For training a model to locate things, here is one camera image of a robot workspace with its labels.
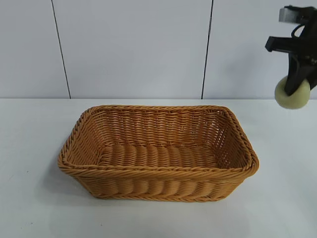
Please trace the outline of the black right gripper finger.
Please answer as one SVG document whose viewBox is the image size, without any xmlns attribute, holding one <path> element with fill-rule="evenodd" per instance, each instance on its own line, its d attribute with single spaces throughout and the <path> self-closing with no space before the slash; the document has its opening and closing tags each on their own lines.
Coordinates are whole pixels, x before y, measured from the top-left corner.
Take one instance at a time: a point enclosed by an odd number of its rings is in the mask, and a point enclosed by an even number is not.
<svg viewBox="0 0 317 238">
<path fill-rule="evenodd" d="M 297 58 L 289 58 L 288 75 L 284 91 L 291 96 L 310 73 L 310 65 Z"/>
<path fill-rule="evenodd" d="M 309 84 L 311 90 L 317 86 L 317 71 L 314 71 L 309 75 Z"/>
</svg>

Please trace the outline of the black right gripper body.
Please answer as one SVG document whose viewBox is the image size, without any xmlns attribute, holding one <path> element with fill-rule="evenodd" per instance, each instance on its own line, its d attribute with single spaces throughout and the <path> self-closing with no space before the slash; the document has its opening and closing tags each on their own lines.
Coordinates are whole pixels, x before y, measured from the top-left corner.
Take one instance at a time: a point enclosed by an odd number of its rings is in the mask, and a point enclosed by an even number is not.
<svg viewBox="0 0 317 238">
<path fill-rule="evenodd" d="M 287 53 L 314 67 L 317 63 L 317 9 L 287 5 L 279 10 L 279 22 L 297 26 L 290 37 L 270 36 L 265 44 L 268 52 Z"/>
</svg>

